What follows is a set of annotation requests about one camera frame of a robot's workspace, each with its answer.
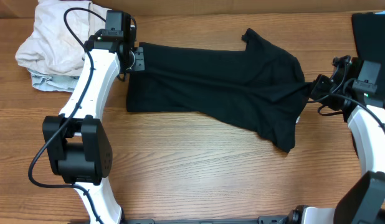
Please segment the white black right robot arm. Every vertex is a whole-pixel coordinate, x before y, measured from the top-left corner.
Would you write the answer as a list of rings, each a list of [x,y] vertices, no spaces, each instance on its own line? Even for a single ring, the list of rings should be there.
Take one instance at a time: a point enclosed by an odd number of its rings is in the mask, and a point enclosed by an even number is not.
[[[353,138],[361,178],[335,208],[299,205],[279,223],[385,223],[385,108],[376,96],[381,64],[335,57],[330,77],[313,82],[312,102],[342,114]]]

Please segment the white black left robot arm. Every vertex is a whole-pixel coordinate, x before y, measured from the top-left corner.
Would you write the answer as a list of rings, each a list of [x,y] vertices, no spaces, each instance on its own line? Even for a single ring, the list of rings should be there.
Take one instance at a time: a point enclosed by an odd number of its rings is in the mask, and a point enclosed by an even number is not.
[[[58,188],[76,190],[90,223],[125,223],[108,179],[113,154],[102,118],[113,82],[124,80],[128,72],[144,70],[144,56],[142,48],[135,47],[137,25],[131,15],[109,10],[103,21],[105,27],[81,43],[85,61],[68,102],[58,116],[44,119],[45,144],[33,158],[28,178],[43,186],[32,172],[47,152],[52,172],[64,180]]]

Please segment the black t-shirt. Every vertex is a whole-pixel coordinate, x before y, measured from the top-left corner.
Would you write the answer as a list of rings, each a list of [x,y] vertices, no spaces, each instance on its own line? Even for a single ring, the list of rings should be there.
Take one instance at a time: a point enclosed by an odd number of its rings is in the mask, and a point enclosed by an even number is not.
[[[298,59],[286,50],[252,29],[242,40],[243,51],[142,43],[145,68],[130,74],[127,110],[198,111],[289,152],[310,85]]]

